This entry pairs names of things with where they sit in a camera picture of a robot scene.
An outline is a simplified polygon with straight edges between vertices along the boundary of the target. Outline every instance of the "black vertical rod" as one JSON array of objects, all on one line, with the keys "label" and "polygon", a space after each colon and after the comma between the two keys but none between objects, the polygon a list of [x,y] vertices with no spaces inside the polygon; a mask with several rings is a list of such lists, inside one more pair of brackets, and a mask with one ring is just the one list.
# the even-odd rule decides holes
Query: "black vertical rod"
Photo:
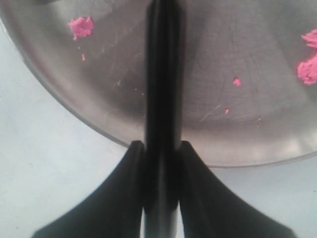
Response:
[{"label": "black vertical rod", "polygon": [[177,0],[153,0],[147,11],[146,238],[173,238],[176,233],[184,18]]}]

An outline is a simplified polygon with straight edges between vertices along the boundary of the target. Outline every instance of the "white table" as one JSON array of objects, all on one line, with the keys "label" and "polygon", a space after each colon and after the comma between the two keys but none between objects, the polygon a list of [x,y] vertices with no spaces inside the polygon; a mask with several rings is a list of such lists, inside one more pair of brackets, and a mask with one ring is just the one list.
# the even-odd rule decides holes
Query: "white table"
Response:
[{"label": "white table", "polygon": [[[0,29],[0,237],[29,238],[88,196],[125,148],[60,105]],[[215,170],[234,192],[317,237],[317,158],[260,169]],[[181,223],[178,237],[183,237]]]}]

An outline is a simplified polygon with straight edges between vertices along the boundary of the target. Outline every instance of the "white surface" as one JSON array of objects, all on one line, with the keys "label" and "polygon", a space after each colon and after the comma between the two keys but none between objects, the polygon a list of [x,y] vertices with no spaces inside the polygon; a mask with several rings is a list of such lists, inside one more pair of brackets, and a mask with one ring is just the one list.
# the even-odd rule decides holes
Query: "white surface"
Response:
[{"label": "white surface", "polygon": [[[98,187],[124,152],[55,101],[0,29],[1,238],[29,238],[67,212]],[[299,238],[315,238],[316,169],[317,159],[312,158],[215,173]]]}]

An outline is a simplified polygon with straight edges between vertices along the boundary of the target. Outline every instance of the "black plastic holder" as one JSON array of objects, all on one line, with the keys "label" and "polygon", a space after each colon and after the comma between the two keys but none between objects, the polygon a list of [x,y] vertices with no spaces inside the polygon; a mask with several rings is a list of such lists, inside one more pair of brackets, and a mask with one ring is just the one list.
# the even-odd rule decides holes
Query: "black plastic holder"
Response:
[{"label": "black plastic holder", "polygon": [[294,238],[237,197],[181,141],[185,5],[153,0],[147,11],[145,145],[134,141],[104,183],[33,238]]}]

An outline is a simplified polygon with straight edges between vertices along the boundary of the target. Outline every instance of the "stainless steel bowl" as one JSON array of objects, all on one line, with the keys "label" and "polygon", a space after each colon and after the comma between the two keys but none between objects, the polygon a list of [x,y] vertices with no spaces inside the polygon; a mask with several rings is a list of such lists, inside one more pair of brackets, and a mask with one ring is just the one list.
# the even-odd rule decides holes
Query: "stainless steel bowl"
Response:
[{"label": "stainless steel bowl", "polygon": [[[149,1],[9,0],[0,10],[13,43],[54,97],[128,144],[143,138]],[[187,8],[183,139],[217,167],[315,153],[317,88],[300,82],[296,65],[311,55],[301,35],[317,28],[317,1],[187,0]],[[95,29],[75,42],[67,23],[79,16],[92,16]]]}]

